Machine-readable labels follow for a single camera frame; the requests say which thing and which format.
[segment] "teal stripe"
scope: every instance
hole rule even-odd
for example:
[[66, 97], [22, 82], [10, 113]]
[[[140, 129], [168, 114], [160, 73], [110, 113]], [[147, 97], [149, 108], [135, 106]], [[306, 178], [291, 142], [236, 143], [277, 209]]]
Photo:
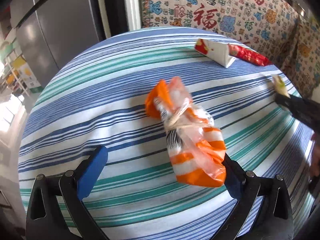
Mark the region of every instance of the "teal stripe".
[[169, 175], [169, 174], [173, 174], [173, 169], [172, 167], [167, 170], [167, 171], [160, 171], [157, 173], [156, 176], [154, 175], [146, 175], [143, 179], [139, 179], [139, 180], [131, 180], [130, 181], [130, 184], [125, 184], [125, 183], [122, 183], [122, 184], [119, 184], [119, 185], [116, 185], [116, 186], [113, 186], [113, 187], [105, 187], [105, 186], [101, 186], [101, 188], [99, 190], [92, 190], [91, 192], [100, 192], [100, 191], [104, 191], [104, 190], [109, 190], [109, 189], [114, 189], [114, 188], [118, 188], [118, 187], [127, 187], [127, 186], [130, 186], [130, 185], [133, 185], [133, 184], [136, 184], [136, 183], [141, 183], [141, 182], [145, 182], [145, 181], [148, 181], [148, 180], [151, 180], [151, 179], [157, 179], [157, 178], [160, 178], [160, 177], [163, 177], [163, 176], [166, 176], [166, 175]]
[[[118, 68], [110, 70], [110, 71], [108, 71], [108, 68], [115, 67], [115, 66], [119, 65], [119, 62], [111, 64], [108, 67], [106, 67], [106, 62], [103, 62], [103, 63], [97, 64], [98, 68], [96, 68], [96, 69], [92, 70], [92, 66], [91, 66], [90, 67], [90, 72], [83, 73], [83, 72], [85, 72], [87, 70], [87, 69], [84, 69], [84, 70], [72, 73], [67, 77], [59, 79], [58, 81], [54, 82], [53, 84], [49, 83], [48, 86], [46, 86], [45, 89], [43, 90], [43, 92], [41, 93], [41, 95], [40, 95], [39, 99], [37, 100], [35, 106], [39, 105], [40, 103], [43, 103], [44, 101], [46, 101], [46, 100], [48, 100], [48, 99], [50, 99], [50, 98], [52, 98], [52, 97], [64, 92], [64, 91], [67, 91], [68, 89], [70, 89], [72, 87], [75, 87], [75, 86], [83, 84], [83, 83], [85, 83], [87, 81], [90, 81], [90, 80], [93, 80], [93, 79], [96, 79], [96, 78], [99, 78], [99, 77], [102, 77], [102, 76], [105, 76], [105, 75], [108, 75], [108, 74], [111, 74], [111, 73], [118, 72], [120, 70], [125, 70], [125, 69], [130, 69], [130, 68], [134, 68], [134, 67], [138, 67], [138, 66], [143, 66], [146, 63], [155, 64], [155, 63], [168, 62], [168, 61], [173, 61], [173, 60], [181, 60], [181, 59], [187, 59], [187, 58], [205, 57], [205, 56], [199, 54], [196, 51], [193, 52], [193, 51], [190, 51], [190, 50], [181, 50], [181, 49], [179, 49], [177, 52], [175, 52], [175, 51], [171, 52], [171, 50], [175, 50], [175, 49], [164, 49], [164, 50], [166, 50], [167, 52], [164, 52], [164, 53], [155, 53], [155, 52], [153, 52], [153, 54], [151, 54], [151, 55], [147, 55], [147, 56], [143, 56], [143, 57], [137, 57], [137, 58], [134, 58], [134, 59], [131, 58], [131, 59], [128, 59], [128, 60], [121, 61], [121, 64], [128, 63], [129, 65], [123, 66], [123, 67], [118, 67]], [[174, 54], [182, 54], [182, 53], [186, 53], [186, 54], [185, 55], [180, 55], [180, 56], [177, 55], [175, 57], [172, 57], [172, 55], [174, 55]], [[95, 72], [98, 72], [100, 70], [104, 70], [104, 71], [102, 73], [95, 74], [95, 75], [92, 75], [92, 76], [88, 77], [88, 75], [94, 74]]]
[[[286, 117], [288, 116], [288, 113], [284, 112], [280, 117]], [[244, 148], [241, 150], [237, 151], [235, 154], [230, 156], [233, 160], [239, 160], [240, 158], [246, 156], [248, 152], [250, 152], [252, 149], [257, 147], [262, 141], [264, 141], [268, 136], [272, 134], [274, 130], [276, 130], [279, 125], [284, 121], [284, 118], [278, 123], [272, 125], [268, 130], [266, 130], [262, 135], [259, 137], [255, 138], [252, 142], [250, 142], [248, 145], [246, 145]]]
[[171, 201], [171, 202], [168, 202], [168, 203], [156, 206], [156, 207], [151, 207], [151, 208], [147, 208], [147, 209], [143, 209], [143, 210], [139, 210], [139, 211], [127, 212], [124, 214], [99, 217], [99, 218], [97, 218], [97, 220], [99, 221], [99, 220], [105, 220], [105, 219], [109, 219], [109, 218], [123, 219], [123, 218], [130, 218], [133, 215], [138, 216], [138, 215], [148, 214], [151, 212], [158, 212], [158, 211], [164, 210], [166, 208], [170, 208], [170, 207], [174, 207], [174, 206], [186, 203], [187, 201], [204, 196], [206, 193], [214, 192], [218, 189], [221, 189], [221, 187], [220, 188], [204, 188], [204, 189], [199, 190], [198, 192], [194, 193], [193, 195], [185, 196], [183, 198], [180, 198], [179, 200]]
[[[235, 135], [226, 138], [225, 143], [226, 143], [227, 148], [232, 143], [232, 141], [235, 140], [235, 138], [238, 138], [237, 143], [241, 142], [242, 140], [244, 140], [245, 138], [247, 138], [248, 136], [253, 134], [256, 130], [262, 128], [266, 123], [270, 122], [281, 111], [282, 110], [280, 108], [276, 108], [276, 109], [272, 110], [269, 114], [267, 114], [265, 117], [263, 117], [261, 120], [252, 124], [249, 128], [243, 129], [240, 132], [236, 133]], [[126, 182], [132, 182], [131, 184], [137, 183], [136, 179], [137, 179], [137, 177], [140, 177], [140, 176], [143, 176], [142, 181], [154, 179], [152, 177], [153, 172], [156, 172], [156, 174], [159, 174], [159, 176], [157, 176], [157, 177], [161, 177], [164, 174], [166, 174], [168, 169], [171, 170], [170, 173], [173, 172], [171, 164], [165, 163], [165, 164], [162, 164], [159, 166], [143, 169], [143, 170], [136, 171], [136, 172], [131, 172], [131, 173], [127, 173], [127, 174], [123, 174], [123, 175], [119, 175], [119, 176], [114, 176], [114, 177], [110, 177], [110, 178], [105, 178], [105, 179], [100, 179], [96, 182], [96, 184], [93, 188], [93, 192], [102, 191], [104, 187], [109, 187], [109, 186], [123, 187], [123, 183], [126, 183]]]
[[[289, 131], [289, 129], [292, 127], [292, 124], [294, 123], [294, 119], [291, 118], [289, 122], [287, 122], [286, 126], [281, 129], [281, 131], [279, 133], [277, 133], [277, 140], [274, 140], [269, 147], [265, 147], [263, 150], [260, 151], [259, 155], [257, 155], [256, 158], [254, 158], [254, 160], [251, 160], [249, 161], [250, 165], [248, 165], [246, 163], [246, 165], [249, 167], [249, 168], [254, 168], [254, 167], [257, 167], [259, 164], [261, 164], [263, 162], [263, 160], [268, 157], [268, 155], [274, 150], [274, 148], [279, 144], [279, 142], [283, 139], [283, 137], [287, 134], [287, 132]], [[262, 137], [260, 137], [260, 143], [263, 142], [264, 139]], [[212, 197], [215, 197], [216, 195], [215, 194], [212, 194], [210, 195], [210, 198], [211, 199]], [[198, 200], [195, 200], [195, 201], [192, 201], [191, 203], [188, 203], [187, 205], [182, 205], [180, 207], [175, 207], [175, 208], [172, 208], [168, 211], [165, 211], [165, 212], [160, 212], [160, 213], [157, 213], [157, 214], [150, 214], [150, 215], [146, 215], [146, 216], [143, 216], [143, 217], [140, 217], [140, 218], [136, 218], [136, 219], [128, 219], [128, 220], [121, 220], [121, 221], [110, 221], [110, 222], [100, 222], [100, 220], [103, 220], [103, 219], [106, 219], [107, 217], [100, 217], [100, 218], [95, 218], [95, 220], [97, 221], [98, 225], [100, 227], [113, 227], [113, 226], [119, 226], [119, 225], [125, 225], [125, 224], [130, 224], [130, 223], [136, 223], [136, 222], [141, 222], [141, 221], [145, 221], [145, 220], [149, 220], [149, 219], [154, 219], [154, 218], [159, 218], [159, 217], [163, 217], [163, 216], [167, 216], [167, 215], [170, 215], [170, 214], [173, 214], [176, 212], [176, 210], [178, 210], [177, 212], [181, 212], [187, 208], [190, 208], [191, 206], [197, 206], [197, 205], [200, 205], [201, 203], [203, 203], [202, 201], [205, 199], [205, 196], [203, 198], [200, 198]], [[164, 207], [162, 207], [163, 205], [157, 207], [158, 209], [163, 209]], [[148, 213], [150, 212], [155, 212], [155, 208], [152, 208], [150, 209], [150, 211], [148, 211]], [[115, 215], [114, 216], [114, 220], [118, 220], [118, 219], [121, 219], [121, 217], [126, 217], [126, 216], [133, 216], [133, 215], [136, 215], [135, 213], [134, 214], [121, 214], [121, 215]]]
[[21, 188], [20, 192], [29, 192], [29, 193], [31, 193], [31, 188]]
[[172, 182], [160, 187], [155, 187], [152, 189], [135, 192], [134, 194], [127, 194], [127, 195], [116, 196], [112, 198], [105, 198], [105, 199], [100, 199], [98, 201], [86, 201], [84, 204], [87, 209], [97, 209], [97, 208], [118, 206], [118, 205], [124, 205], [124, 204], [129, 204], [137, 201], [158, 197], [173, 191], [181, 190], [186, 187], [188, 187], [188, 185], [178, 183], [178, 182]]

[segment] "red packaging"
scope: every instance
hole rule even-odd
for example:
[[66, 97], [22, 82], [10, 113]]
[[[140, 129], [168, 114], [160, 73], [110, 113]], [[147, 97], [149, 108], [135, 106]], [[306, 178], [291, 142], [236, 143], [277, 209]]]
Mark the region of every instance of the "red packaging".
[[229, 46], [229, 53], [231, 56], [240, 58], [242, 60], [255, 64], [256, 66], [264, 67], [272, 64], [272, 62], [268, 60], [268, 58], [259, 54], [258, 52], [252, 51], [250, 49], [247, 49], [238, 45], [228, 44], [228, 46]]

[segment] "snack wrapper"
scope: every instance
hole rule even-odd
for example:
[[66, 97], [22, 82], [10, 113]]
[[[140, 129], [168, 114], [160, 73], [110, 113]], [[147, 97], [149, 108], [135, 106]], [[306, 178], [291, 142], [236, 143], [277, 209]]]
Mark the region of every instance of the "snack wrapper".
[[204, 187], [223, 185], [226, 146], [222, 133], [214, 127], [211, 115], [193, 104], [179, 77], [172, 78], [168, 85], [161, 80], [148, 94], [145, 110], [164, 124], [178, 182]]
[[272, 64], [272, 62], [268, 60], [267, 57], [259, 54], [258, 52], [252, 51], [250, 49], [238, 45], [228, 45], [230, 55], [234, 57], [240, 58], [257, 66], [267, 66]]
[[225, 68], [230, 67], [236, 59], [229, 55], [228, 44], [220, 42], [198, 39], [195, 44], [195, 50], [206, 55], [208, 58], [214, 60]]

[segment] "striped tablecloth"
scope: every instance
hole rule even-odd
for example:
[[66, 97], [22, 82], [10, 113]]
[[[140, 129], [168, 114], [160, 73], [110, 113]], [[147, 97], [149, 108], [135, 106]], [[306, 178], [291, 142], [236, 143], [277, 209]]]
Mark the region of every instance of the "striped tablecloth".
[[[235, 204], [225, 187], [177, 183], [162, 124], [144, 100], [160, 79], [180, 76], [222, 130], [227, 153], [258, 176], [283, 174], [295, 231], [308, 216], [312, 131], [273, 102], [273, 65], [237, 59], [226, 69], [194, 51], [198, 38], [234, 43], [191, 28], [149, 28], [112, 37], [67, 64], [40, 95], [20, 148], [20, 191], [27, 209], [37, 174], [75, 169], [96, 145], [109, 159], [84, 204], [110, 239], [208, 239]], [[63, 204], [72, 232], [76, 228]], [[247, 231], [259, 201], [247, 219]]]

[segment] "orange and white striped bag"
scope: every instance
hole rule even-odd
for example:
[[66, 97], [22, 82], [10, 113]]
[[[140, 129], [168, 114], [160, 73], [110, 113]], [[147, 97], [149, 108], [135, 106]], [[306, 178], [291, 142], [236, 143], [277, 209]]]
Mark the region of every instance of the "orange and white striped bag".
[[167, 149], [177, 181], [203, 187], [220, 187], [226, 178], [222, 165], [226, 146], [220, 129], [192, 97], [179, 77], [167, 85], [161, 80], [145, 101], [147, 115], [161, 119]]

